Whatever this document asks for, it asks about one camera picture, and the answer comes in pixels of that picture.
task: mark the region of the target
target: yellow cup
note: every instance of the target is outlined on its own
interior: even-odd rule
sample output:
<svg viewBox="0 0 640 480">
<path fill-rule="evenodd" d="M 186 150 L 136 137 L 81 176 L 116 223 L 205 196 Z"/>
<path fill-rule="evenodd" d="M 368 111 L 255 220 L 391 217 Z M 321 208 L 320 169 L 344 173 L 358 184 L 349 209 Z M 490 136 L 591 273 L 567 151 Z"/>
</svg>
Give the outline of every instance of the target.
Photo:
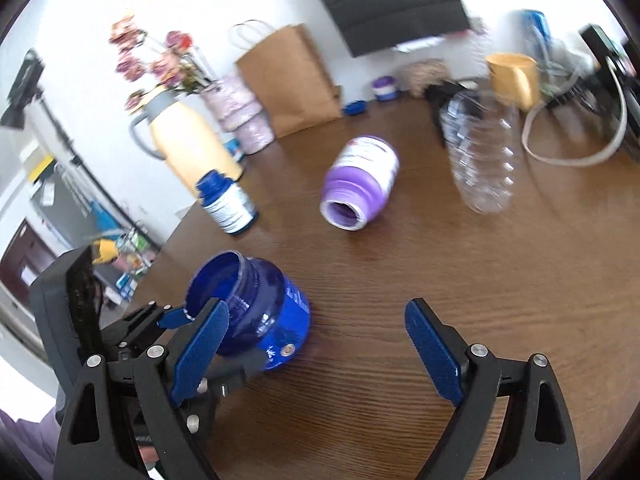
<svg viewBox="0 0 640 480">
<path fill-rule="evenodd" d="M 486 57 L 496 98 L 511 100 L 525 112 L 540 101 L 536 60 L 524 54 L 499 53 Z"/>
</svg>

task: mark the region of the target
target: paper bag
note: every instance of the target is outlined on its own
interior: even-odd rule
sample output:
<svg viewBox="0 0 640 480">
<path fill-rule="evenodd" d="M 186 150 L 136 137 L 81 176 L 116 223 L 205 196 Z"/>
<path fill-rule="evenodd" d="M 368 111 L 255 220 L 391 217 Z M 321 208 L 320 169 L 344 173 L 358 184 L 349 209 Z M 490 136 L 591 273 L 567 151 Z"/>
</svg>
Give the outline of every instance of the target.
<svg viewBox="0 0 640 480">
<path fill-rule="evenodd" d="M 236 65 L 269 113 L 278 137 L 342 116 L 334 84 L 303 25 L 274 31 Z"/>
</svg>

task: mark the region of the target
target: flower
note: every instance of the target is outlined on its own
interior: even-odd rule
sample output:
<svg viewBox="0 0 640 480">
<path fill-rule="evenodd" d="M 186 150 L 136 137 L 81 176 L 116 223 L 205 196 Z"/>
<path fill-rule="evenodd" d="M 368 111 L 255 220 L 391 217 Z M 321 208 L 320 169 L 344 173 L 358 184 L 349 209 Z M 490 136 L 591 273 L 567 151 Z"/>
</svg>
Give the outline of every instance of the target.
<svg viewBox="0 0 640 480">
<path fill-rule="evenodd" d="M 187 33 L 172 30 L 166 35 L 164 44 L 168 48 L 174 49 L 178 54 L 184 54 L 193 46 L 193 39 Z"/>
<path fill-rule="evenodd" d="M 146 70 L 142 63 L 136 63 L 124 73 L 124 79 L 133 83 L 145 75 L 145 73 Z"/>
<path fill-rule="evenodd" d="M 169 86 L 176 86 L 184 79 L 180 56 L 171 49 L 165 50 L 160 59 L 151 63 L 149 71 L 162 83 Z"/>
<path fill-rule="evenodd" d="M 140 104 L 142 101 L 142 96 L 145 94 L 144 90 L 138 90 L 137 92 L 133 92 L 128 98 L 127 102 L 124 105 L 125 110 L 133 110 L 136 106 Z"/>
<path fill-rule="evenodd" d="M 143 33 L 133 23 L 133 12 L 127 12 L 119 22 L 111 25 L 111 37 L 109 43 L 116 44 L 121 51 L 131 50 L 140 43 L 140 35 Z"/>
<path fill-rule="evenodd" d="M 125 73 L 135 67 L 137 64 L 142 64 L 142 61 L 132 56 L 131 53 L 127 50 L 123 50 L 120 52 L 118 56 L 118 64 L 116 65 L 116 72 Z"/>
</svg>

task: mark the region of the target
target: bottle opening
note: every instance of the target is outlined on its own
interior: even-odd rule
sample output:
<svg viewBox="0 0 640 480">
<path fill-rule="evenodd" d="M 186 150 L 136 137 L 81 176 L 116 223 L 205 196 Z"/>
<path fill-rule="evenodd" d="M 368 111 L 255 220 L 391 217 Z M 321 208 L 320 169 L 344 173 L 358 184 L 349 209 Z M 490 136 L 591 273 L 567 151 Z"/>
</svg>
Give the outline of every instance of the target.
<svg viewBox="0 0 640 480">
<path fill-rule="evenodd" d="M 185 300 L 185 308 L 191 317 L 196 317 L 211 298 L 230 303 L 229 309 L 235 307 L 234 292 L 237 292 L 242 274 L 247 272 L 243 258 L 235 251 L 219 254 L 194 277 Z"/>
<path fill-rule="evenodd" d="M 357 231 L 367 223 L 359 208 L 344 202 L 323 202 L 321 213 L 329 224 L 347 231 Z"/>
</svg>

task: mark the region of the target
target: gray handle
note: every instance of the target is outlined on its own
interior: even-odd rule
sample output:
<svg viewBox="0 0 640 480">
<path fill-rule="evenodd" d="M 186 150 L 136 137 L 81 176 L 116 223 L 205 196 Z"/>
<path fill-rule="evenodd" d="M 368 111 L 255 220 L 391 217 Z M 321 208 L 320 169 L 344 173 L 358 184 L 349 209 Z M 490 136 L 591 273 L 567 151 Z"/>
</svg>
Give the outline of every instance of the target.
<svg viewBox="0 0 640 480">
<path fill-rule="evenodd" d="M 131 124 L 129 125 L 129 132 L 131 133 L 131 138 L 133 139 L 133 142 L 135 142 L 137 146 L 147 155 L 151 155 L 153 158 L 157 158 L 158 160 L 166 160 L 166 157 L 161 152 L 158 152 L 157 150 L 152 150 L 151 148 L 149 148 L 144 142 L 142 142 L 142 139 L 140 139 L 140 137 L 138 136 L 138 133 L 136 131 L 136 125 L 140 124 L 145 119 L 146 119 L 146 114 L 141 113 L 138 117 L 136 117 L 131 121 Z"/>
</svg>

